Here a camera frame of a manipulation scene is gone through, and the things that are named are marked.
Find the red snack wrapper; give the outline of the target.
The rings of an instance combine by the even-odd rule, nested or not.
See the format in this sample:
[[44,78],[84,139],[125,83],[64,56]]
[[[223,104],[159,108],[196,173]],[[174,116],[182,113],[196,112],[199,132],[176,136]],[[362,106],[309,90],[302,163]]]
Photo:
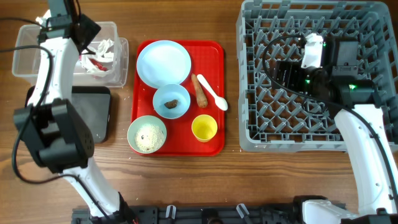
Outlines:
[[108,71],[108,69],[104,65],[102,65],[100,62],[98,62],[97,60],[95,60],[87,55],[81,55],[79,57],[79,60],[80,60],[81,66],[87,72],[93,73],[93,72],[100,72],[100,71],[102,71],[102,72]]

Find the large light blue plate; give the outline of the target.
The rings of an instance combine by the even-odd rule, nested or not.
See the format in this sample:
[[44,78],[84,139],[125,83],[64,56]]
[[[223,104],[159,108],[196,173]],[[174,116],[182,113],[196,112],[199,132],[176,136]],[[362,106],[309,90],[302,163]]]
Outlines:
[[181,84],[191,69],[192,60],[187,49],[171,40],[158,40],[147,45],[136,62],[139,78],[155,89],[168,84]]

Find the yellow plastic cup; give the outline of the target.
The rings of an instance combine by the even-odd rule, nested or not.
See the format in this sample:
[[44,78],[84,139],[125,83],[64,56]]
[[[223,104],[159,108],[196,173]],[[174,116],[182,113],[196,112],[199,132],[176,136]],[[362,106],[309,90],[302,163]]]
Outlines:
[[208,114],[201,114],[192,121],[192,133],[200,142],[210,141],[217,131],[216,120]]

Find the small light blue bowl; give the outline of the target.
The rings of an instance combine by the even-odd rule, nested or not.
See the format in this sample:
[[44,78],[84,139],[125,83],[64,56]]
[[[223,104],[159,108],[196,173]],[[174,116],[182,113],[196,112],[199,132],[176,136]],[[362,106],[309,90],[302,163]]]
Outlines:
[[[178,105],[176,108],[167,109],[164,103],[171,100],[178,100]],[[183,116],[188,111],[190,102],[189,92],[178,84],[168,84],[160,87],[155,92],[152,100],[155,112],[166,119],[177,119]]]

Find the brown food scrap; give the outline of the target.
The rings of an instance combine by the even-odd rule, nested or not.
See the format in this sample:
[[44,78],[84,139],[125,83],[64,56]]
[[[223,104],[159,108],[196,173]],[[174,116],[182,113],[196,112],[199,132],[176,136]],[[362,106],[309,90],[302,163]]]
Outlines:
[[167,109],[176,108],[177,105],[178,105],[178,100],[171,100],[171,101],[168,101],[168,102],[164,103],[164,106],[165,106]]

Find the light green bowl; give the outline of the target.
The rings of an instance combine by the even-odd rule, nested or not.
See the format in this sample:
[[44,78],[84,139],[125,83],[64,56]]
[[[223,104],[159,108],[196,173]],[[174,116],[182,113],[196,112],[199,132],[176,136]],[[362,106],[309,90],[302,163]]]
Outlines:
[[136,144],[134,143],[134,135],[136,134],[137,130],[144,124],[154,124],[154,125],[159,126],[161,128],[161,130],[163,130],[163,132],[165,133],[166,138],[167,138],[167,130],[166,130],[165,124],[159,118],[157,118],[155,116],[145,115],[145,116],[141,116],[141,117],[135,119],[131,123],[131,125],[127,131],[127,141],[134,151],[141,153],[141,154],[147,154],[147,153],[142,153],[141,151],[138,151],[136,149]]

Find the white rice pile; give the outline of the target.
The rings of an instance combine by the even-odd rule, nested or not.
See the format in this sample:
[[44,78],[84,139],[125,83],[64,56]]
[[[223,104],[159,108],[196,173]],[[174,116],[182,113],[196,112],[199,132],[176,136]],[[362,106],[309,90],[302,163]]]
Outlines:
[[134,135],[136,149],[142,153],[152,153],[159,150],[166,139],[166,135],[161,128],[154,124],[144,124]]

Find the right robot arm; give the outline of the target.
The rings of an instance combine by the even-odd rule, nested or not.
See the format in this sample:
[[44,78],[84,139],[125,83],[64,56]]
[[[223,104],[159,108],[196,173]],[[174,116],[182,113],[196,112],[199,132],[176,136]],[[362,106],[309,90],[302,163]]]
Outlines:
[[377,86],[359,76],[358,41],[317,34],[296,38],[301,61],[278,61],[269,78],[277,88],[326,105],[348,150],[359,205],[353,214],[327,199],[303,199],[302,223],[397,223],[397,167]]

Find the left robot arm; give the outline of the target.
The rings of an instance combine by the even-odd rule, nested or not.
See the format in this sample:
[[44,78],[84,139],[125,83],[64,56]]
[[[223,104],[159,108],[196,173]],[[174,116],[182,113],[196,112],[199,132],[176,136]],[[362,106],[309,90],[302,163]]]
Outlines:
[[65,179],[75,188],[89,207],[90,222],[138,223],[97,166],[92,133],[71,103],[75,65],[82,52],[91,52],[88,46],[101,28],[81,13],[77,1],[49,1],[48,6],[50,17],[34,45],[40,50],[35,89],[26,106],[14,112],[13,171],[25,183],[41,184],[19,172],[17,149],[24,142],[34,162],[54,174],[49,182]]

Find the clear plastic waste bin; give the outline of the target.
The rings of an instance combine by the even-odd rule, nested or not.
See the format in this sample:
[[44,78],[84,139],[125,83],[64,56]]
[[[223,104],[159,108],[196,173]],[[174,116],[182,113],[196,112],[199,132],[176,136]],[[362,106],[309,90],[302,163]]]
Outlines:
[[[114,22],[99,22],[100,32],[93,39],[90,47],[98,49],[105,40],[112,40],[114,45],[108,52],[114,54],[112,61],[101,62],[106,71],[88,72],[77,62],[74,70],[73,84],[75,86],[106,86],[119,88],[126,84],[129,63],[129,46],[125,38],[118,36],[117,26]],[[14,52],[12,74],[24,79],[30,85],[35,85],[40,66],[40,50],[27,49]]]

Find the grey dishwasher rack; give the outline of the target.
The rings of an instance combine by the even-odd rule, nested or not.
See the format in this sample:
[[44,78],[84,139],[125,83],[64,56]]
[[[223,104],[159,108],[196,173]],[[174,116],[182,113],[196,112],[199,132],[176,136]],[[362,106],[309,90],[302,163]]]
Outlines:
[[397,40],[392,9],[376,1],[244,1],[236,22],[239,142],[249,152],[345,151],[323,103],[273,89],[264,70],[297,62],[297,36],[354,37],[359,78],[381,97],[384,129],[397,150]]

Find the black rectangular tray bin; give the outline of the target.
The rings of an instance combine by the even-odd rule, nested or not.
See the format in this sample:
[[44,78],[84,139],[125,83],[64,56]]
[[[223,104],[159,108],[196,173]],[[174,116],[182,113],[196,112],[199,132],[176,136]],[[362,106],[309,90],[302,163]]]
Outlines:
[[111,92],[105,86],[73,86],[70,103],[90,129],[95,144],[106,140]]

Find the white plastic spoon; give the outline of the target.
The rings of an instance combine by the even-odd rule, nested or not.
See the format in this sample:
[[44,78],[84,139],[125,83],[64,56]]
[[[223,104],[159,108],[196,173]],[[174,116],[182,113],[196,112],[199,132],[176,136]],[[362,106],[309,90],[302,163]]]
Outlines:
[[209,94],[214,98],[215,100],[215,105],[223,110],[226,111],[228,109],[228,103],[227,101],[223,98],[218,96],[215,91],[212,89],[212,87],[210,86],[210,84],[207,82],[206,78],[202,75],[199,74],[197,75],[197,79],[200,82],[200,84],[209,92]]

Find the brown carrot stick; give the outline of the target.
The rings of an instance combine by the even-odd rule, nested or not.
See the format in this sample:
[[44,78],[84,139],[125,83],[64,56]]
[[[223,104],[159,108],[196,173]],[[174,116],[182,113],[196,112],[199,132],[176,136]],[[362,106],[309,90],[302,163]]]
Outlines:
[[194,73],[191,75],[191,79],[196,93],[197,105],[200,108],[206,108],[208,106],[208,101],[201,88],[200,82],[198,81],[198,78]]

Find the red serving tray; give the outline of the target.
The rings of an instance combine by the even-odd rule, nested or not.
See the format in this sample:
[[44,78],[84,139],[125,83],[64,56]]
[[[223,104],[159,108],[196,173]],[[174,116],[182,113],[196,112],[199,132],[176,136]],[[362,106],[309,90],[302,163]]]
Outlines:
[[148,40],[137,50],[127,139],[142,156],[214,156],[224,147],[224,50],[210,40]]

